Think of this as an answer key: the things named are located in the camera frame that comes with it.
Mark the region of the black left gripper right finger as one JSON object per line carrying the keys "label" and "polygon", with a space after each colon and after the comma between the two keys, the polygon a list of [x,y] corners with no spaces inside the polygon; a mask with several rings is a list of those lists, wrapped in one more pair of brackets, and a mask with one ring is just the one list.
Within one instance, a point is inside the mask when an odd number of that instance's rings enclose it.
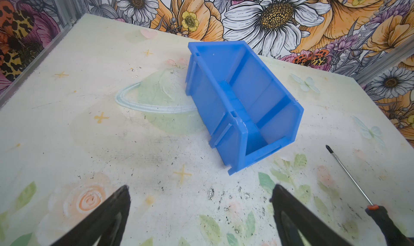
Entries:
{"label": "black left gripper right finger", "polygon": [[283,246],[349,246],[282,185],[275,185],[270,199],[278,235]]}

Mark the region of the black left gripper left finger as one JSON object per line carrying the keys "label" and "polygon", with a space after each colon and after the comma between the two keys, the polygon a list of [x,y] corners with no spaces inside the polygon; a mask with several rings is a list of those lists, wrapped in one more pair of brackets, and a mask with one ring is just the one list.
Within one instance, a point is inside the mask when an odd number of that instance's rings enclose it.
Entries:
{"label": "black left gripper left finger", "polygon": [[130,203],[129,187],[123,185],[52,246],[121,245]]}

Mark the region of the black orange handled screwdriver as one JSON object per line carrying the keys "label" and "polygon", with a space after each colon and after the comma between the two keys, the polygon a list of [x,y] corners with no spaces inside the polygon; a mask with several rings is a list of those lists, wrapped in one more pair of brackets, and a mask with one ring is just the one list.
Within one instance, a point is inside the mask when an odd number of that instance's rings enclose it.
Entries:
{"label": "black orange handled screwdriver", "polygon": [[341,162],[339,157],[335,154],[335,152],[331,149],[330,146],[326,145],[326,149],[332,155],[332,157],[338,162],[341,168],[344,170],[346,175],[352,181],[352,183],[356,186],[356,188],[360,191],[363,197],[368,202],[368,206],[365,209],[365,212],[370,216],[374,222],[380,228],[387,246],[413,246],[414,245],[414,238],[413,237],[406,237],[399,228],[394,224],[392,219],[388,215],[388,211],[385,207],[373,204],[372,201],[368,198],[366,193],[362,190],[360,185],[356,182],[353,176],[348,172],[344,164]]}

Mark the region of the blue plastic storage bin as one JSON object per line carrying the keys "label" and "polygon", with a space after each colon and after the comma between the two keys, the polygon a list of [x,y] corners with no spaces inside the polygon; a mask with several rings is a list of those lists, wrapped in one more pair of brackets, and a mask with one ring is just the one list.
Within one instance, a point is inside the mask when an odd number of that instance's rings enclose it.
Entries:
{"label": "blue plastic storage bin", "polygon": [[185,92],[228,173],[295,142],[304,108],[244,41],[191,42]]}

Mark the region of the aluminium left table edge rail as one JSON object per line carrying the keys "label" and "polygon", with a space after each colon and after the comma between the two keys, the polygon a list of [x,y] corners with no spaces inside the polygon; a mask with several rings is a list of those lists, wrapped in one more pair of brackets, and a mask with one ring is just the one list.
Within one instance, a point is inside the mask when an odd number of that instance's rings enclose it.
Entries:
{"label": "aluminium left table edge rail", "polygon": [[17,92],[29,76],[40,66],[54,48],[72,29],[73,24],[69,23],[50,43],[49,45],[25,68],[20,76],[1,94],[1,108],[3,108],[10,98]]}

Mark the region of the aluminium right rear corner post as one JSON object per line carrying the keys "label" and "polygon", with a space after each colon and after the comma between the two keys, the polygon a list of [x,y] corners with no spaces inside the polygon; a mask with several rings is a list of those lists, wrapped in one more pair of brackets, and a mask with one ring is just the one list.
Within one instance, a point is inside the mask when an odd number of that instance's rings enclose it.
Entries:
{"label": "aluminium right rear corner post", "polygon": [[401,61],[407,59],[414,53],[414,37],[411,36],[400,46],[390,53],[385,54],[372,66],[364,68],[354,80],[360,85],[365,86],[387,69],[397,66]]}

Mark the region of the aluminium corner post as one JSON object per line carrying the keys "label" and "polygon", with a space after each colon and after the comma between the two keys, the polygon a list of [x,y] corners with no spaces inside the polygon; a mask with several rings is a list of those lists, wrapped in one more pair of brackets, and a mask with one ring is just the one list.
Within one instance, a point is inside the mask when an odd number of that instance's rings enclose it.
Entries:
{"label": "aluminium corner post", "polygon": [[77,0],[53,0],[63,26],[73,26],[83,16]]}
{"label": "aluminium corner post", "polygon": [[401,61],[407,59],[414,53],[414,37],[411,36],[400,46],[390,53],[385,54],[372,66],[364,68],[354,80],[360,85],[365,86],[387,69],[397,66]]}

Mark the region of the aluminium left rear corner post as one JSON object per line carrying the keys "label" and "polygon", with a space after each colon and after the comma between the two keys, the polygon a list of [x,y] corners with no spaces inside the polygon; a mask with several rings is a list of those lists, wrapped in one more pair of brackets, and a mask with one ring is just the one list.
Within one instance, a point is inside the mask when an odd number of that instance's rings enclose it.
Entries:
{"label": "aluminium left rear corner post", "polygon": [[83,16],[77,0],[53,0],[63,26],[73,26]]}

